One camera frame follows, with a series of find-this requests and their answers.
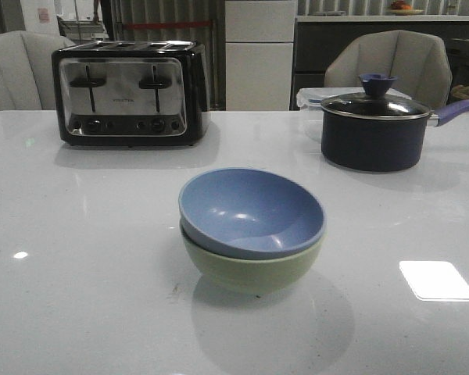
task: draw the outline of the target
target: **green bowl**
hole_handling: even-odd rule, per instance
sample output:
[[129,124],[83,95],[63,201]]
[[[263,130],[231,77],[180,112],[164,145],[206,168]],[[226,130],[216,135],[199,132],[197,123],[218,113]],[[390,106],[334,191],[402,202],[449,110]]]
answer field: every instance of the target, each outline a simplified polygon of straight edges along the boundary
[[194,243],[182,230],[189,257],[210,281],[230,291],[266,295],[295,283],[313,265],[324,236],[314,245],[293,255],[276,259],[229,258],[209,252]]

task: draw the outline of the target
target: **pot handle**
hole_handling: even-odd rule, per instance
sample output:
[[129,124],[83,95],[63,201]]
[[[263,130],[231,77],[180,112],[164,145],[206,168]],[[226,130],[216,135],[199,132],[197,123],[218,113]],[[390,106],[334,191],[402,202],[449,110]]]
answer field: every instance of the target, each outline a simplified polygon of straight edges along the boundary
[[431,119],[436,120],[435,127],[440,127],[462,113],[469,112],[469,99],[460,100],[452,104],[436,109],[431,116]]

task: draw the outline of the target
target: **lid knob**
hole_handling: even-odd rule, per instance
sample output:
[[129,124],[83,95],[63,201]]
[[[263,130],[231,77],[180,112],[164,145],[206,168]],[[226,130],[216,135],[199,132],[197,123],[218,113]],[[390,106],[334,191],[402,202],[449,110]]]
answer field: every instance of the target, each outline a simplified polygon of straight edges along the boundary
[[365,73],[360,74],[361,84],[365,94],[373,98],[380,98],[389,90],[398,77],[388,76],[383,73]]

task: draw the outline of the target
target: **purple handle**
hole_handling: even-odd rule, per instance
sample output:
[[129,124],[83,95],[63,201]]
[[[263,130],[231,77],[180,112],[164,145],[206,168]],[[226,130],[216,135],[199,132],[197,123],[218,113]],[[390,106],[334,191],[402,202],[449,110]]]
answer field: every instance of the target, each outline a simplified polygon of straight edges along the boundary
[[446,107],[436,109],[434,113],[438,116],[439,119],[437,126],[440,127],[465,112],[469,112],[469,99],[454,102],[447,105]]

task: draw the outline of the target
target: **pot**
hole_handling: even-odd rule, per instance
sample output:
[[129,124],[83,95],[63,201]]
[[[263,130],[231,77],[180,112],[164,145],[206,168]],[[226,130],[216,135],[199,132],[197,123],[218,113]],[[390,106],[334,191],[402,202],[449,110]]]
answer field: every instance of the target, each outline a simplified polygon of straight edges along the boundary
[[396,77],[360,75],[364,93],[326,98],[321,151],[333,163],[355,170],[391,172],[421,158],[427,125],[439,127],[469,112],[469,100],[432,110],[414,100],[386,95]]

